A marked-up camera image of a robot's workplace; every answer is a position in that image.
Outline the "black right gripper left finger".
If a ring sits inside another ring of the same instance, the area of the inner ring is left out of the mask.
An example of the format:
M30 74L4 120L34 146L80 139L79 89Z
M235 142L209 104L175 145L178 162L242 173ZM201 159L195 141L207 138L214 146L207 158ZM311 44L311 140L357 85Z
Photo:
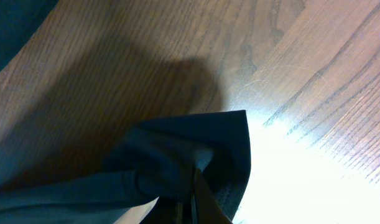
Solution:
M141 224L192 224L189 203L160 198Z

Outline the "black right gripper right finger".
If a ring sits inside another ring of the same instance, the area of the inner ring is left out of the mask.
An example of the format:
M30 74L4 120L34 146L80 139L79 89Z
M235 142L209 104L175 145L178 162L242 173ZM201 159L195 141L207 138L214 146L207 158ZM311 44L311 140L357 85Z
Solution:
M200 169L193 178L193 224L232 224L215 200Z

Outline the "black leggings with red waistband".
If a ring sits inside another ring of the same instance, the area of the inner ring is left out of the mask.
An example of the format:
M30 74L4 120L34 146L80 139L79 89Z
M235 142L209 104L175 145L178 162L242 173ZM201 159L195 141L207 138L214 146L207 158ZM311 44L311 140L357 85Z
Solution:
M42 2L0 1L0 53ZM55 1L0 61L0 223L114 223L203 172L233 218L251 168L246 113L224 112L203 57L164 58L206 27L191 1Z

